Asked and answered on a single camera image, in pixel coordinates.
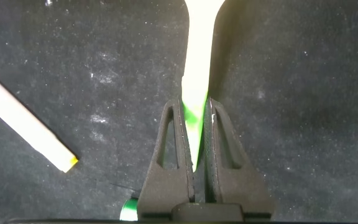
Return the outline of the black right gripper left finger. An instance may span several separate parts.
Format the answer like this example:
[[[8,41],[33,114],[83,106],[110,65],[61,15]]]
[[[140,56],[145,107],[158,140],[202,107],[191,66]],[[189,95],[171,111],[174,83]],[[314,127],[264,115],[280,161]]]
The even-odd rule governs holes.
[[[174,129],[176,169],[163,167],[170,122]],[[163,108],[154,153],[137,202],[139,220],[169,220],[174,207],[195,201],[192,165],[183,103],[179,98],[169,100]]]

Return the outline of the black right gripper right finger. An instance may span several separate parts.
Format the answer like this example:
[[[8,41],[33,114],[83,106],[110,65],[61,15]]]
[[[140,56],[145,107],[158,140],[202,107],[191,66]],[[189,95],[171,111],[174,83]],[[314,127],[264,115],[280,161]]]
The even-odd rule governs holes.
[[[240,206],[246,220],[269,220],[274,202],[252,165],[220,102],[208,98],[204,112],[204,168],[207,203]]]

